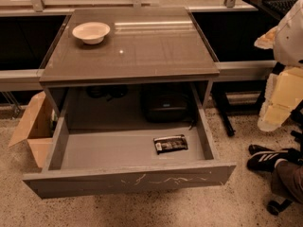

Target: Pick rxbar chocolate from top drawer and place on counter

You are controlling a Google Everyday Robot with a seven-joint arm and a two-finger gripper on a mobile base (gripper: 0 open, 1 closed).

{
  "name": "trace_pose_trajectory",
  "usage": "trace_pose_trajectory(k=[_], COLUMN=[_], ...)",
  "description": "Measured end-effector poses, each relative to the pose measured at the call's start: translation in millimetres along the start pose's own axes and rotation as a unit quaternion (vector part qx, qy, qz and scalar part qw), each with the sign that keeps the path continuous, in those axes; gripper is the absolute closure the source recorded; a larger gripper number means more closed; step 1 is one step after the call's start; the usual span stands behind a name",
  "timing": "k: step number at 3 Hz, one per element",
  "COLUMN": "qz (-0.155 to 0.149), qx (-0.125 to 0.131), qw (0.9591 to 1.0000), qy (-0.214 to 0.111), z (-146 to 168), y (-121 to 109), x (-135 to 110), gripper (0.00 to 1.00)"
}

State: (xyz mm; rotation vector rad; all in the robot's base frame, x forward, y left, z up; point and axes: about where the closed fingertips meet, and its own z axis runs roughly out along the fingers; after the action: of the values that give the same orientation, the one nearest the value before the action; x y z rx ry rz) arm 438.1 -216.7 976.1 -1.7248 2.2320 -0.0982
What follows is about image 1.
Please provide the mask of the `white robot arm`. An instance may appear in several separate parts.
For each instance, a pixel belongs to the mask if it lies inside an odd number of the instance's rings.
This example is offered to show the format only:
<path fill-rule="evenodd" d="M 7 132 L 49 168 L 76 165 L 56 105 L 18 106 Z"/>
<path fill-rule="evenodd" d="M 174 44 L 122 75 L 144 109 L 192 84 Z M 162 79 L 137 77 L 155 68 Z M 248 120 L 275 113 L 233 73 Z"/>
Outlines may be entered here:
<path fill-rule="evenodd" d="M 284 66 L 272 72 L 266 82 L 258 119 L 262 131 L 275 131 L 303 100 L 303 0 L 279 24 L 255 41 L 256 47 L 273 48 L 274 60 Z"/>

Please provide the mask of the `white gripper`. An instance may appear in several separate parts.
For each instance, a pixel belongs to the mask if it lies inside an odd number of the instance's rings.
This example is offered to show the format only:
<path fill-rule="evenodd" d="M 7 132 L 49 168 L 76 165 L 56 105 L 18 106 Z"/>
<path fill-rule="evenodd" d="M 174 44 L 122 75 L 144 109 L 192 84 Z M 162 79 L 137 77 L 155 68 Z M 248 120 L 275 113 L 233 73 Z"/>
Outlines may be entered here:
<path fill-rule="evenodd" d="M 271 73 L 266 82 L 265 101 L 258 119 L 261 131 L 275 131 L 303 100 L 303 69 L 287 67 L 281 73 Z"/>

